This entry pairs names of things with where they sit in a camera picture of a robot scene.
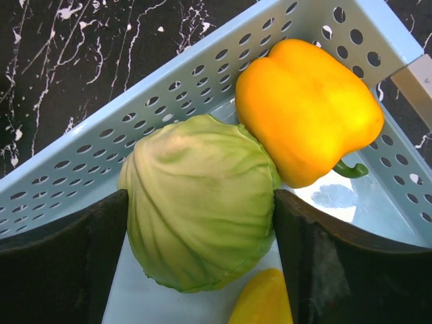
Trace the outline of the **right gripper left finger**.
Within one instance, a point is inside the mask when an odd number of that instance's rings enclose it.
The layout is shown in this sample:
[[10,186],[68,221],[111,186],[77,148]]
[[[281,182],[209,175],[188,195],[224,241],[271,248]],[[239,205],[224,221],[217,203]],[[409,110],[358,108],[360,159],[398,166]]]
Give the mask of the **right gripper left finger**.
[[128,194],[1,240],[2,323],[101,323],[126,234]]

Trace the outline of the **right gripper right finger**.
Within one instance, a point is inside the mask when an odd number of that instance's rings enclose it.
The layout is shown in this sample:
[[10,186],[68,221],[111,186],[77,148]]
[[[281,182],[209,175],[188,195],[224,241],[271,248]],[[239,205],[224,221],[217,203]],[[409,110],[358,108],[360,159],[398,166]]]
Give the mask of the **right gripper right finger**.
[[372,234],[287,190],[273,227],[295,323],[430,323],[431,250]]

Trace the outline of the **yellow star fruit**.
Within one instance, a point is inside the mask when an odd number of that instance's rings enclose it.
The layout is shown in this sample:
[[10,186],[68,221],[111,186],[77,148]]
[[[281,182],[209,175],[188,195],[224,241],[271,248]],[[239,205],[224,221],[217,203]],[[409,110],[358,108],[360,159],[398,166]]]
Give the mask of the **yellow star fruit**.
[[257,273],[243,288],[229,324],[292,324],[283,272],[270,268]]

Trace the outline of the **green cabbage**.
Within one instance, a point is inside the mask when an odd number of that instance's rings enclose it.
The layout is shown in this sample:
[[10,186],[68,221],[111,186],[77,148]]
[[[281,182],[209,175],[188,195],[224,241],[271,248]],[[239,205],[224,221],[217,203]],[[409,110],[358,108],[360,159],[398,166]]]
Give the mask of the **green cabbage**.
[[270,250],[280,184],[274,162],[240,124],[203,114],[155,130],[119,174],[133,255],[159,285],[218,290]]

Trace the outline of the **orange bell pepper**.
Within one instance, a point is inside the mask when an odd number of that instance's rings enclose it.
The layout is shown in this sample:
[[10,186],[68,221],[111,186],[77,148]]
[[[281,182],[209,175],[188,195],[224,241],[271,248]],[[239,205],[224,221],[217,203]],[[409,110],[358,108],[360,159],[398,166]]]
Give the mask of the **orange bell pepper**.
[[292,38],[240,74],[235,105],[291,188],[331,171],[366,176],[363,164],[351,167],[343,158],[370,145],[384,125],[382,109],[358,76],[323,49]]

